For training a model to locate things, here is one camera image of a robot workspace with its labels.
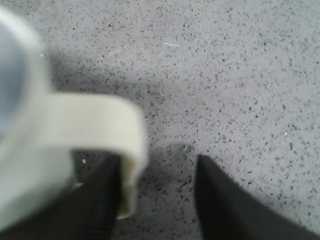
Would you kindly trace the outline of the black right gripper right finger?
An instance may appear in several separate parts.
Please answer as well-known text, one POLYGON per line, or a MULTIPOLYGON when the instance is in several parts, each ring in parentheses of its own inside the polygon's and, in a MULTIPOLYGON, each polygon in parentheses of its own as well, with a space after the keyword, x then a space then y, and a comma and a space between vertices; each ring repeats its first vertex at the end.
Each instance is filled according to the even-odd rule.
POLYGON ((195 206, 205 240, 318 240, 239 187, 207 155, 198 155, 195 206))

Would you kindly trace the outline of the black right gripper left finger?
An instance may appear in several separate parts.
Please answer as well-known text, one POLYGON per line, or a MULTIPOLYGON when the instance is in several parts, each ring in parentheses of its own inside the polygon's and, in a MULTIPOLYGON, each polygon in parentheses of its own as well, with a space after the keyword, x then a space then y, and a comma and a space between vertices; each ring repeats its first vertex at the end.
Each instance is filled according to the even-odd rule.
POLYGON ((121 199, 121 157, 112 154, 81 187, 39 214, 1 232, 0 238, 110 240, 121 199))

